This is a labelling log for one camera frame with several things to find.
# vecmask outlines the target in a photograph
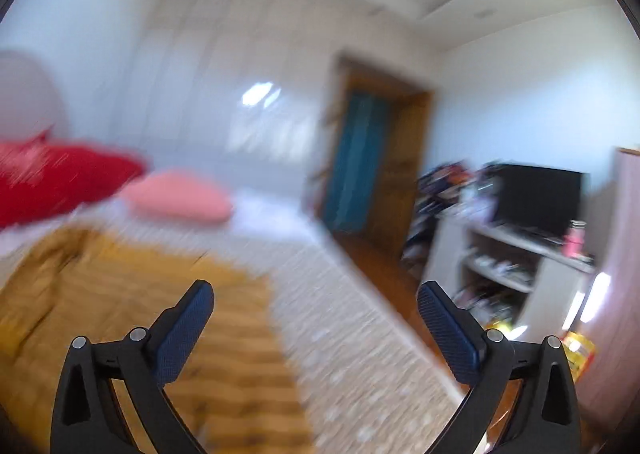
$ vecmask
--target doorway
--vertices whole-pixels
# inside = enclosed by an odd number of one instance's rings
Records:
[[[399,260],[414,215],[432,94],[348,61],[338,86],[333,153],[318,216]]]
[[[332,232],[358,234],[366,227],[385,150],[388,111],[384,99],[351,92],[322,215]]]

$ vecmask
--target television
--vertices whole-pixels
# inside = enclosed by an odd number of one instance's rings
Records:
[[[497,168],[494,222],[548,239],[562,238],[580,218],[586,175],[533,165],[506,163]]]

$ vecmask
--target white shelf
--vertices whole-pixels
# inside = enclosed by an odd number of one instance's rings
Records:
[[[489,227],[488,225],[471,224],[470,228],[473,232],[482,234],[483,236],[487,236],[488,238],[494,239],[496,241],[501,241],[502,243],[506,243],[507,245],[518,247],[520,249],[533,252],[540,256],[548,257],[549,259],[553,259],[558,263],[567,265],[568,267],[584,272],[585,274],[593,273],[592,265],[588,265],[587,263],[578,259],[572,259],[571,257],[563,256],[560,252],[554,250],[551,247],[545,247],[544,245],[524,238],[516,234],[515,232],[511,232],[504,227]]]
[[[473,270],[474,272],[476,272],[476,274],[482,275],[482,277],[486,277],[494,283],[498,283],[499,285],[503,285],[504,287],[511,288],[512,290],[521,291],[522,293],[531,293],[533,291],[533,287],[530,287],[529,285],[524,285],[523,283],[514,281],[513,279],[510,279],[505,275],[499,274],[492,268],[478,265],[473,256],[465,257],[463,262],[467,268]]]

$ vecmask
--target teal curtain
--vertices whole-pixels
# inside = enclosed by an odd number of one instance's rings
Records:
[[[324,204],[323,220],[330,230],[357,233],[366,225],[387,117],[385,101],[366,93],[351,96]]]

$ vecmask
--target yellow blanket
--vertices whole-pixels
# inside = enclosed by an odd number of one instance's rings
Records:
[[[67,227],[32,248],[0,292],[0,404],[43,452],[71,340],[122,339],[150,326],[195,279],[216,307],[177,382],[166,392],[208,450],[314,451],[292,374],[270,325],[264,278],[210,257],[175,256]],[[138,447],[154,452],[124,386],[116,386]]]

